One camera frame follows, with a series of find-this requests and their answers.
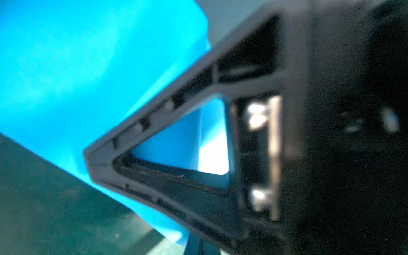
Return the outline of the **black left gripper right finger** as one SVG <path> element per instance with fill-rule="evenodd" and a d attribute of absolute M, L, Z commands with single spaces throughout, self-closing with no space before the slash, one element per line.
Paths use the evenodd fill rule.
<path fill-rule="evenodd" d="M 221 250 L 210 242 L 200 240 L 200 255 L 221 255 Z"/>

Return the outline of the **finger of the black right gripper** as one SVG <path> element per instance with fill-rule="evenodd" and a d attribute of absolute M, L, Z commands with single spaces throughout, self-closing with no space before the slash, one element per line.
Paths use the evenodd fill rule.
<path fill-rule="evenodd" d="M 281 11 L 264 6 L 84 150 L 92 181 L 233 254 L 279 248 Z"/>

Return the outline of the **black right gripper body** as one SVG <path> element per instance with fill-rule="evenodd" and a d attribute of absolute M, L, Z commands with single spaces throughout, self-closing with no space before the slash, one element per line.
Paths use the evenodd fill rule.
<path fill-rule="evenodd" d="M 232 255 L 408 252 L 407 1 L 274 1 L 282 97 L 271 223 L 249 216 Z"/>

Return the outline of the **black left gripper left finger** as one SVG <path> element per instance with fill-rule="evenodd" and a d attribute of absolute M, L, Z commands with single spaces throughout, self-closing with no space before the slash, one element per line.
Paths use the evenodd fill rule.
<path fill-rule="evenodd" d="M 184 255 L 200 255 L 200 237 L 190 233 Z"/>

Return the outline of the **cyan paper sheet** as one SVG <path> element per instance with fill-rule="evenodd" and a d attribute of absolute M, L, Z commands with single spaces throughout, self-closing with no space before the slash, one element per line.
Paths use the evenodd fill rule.
<path fill-rule="evenodd" d="M 210 50 L 195 1 L 2 1 L 1 133 L 91 184 L 83 150 Z"/>

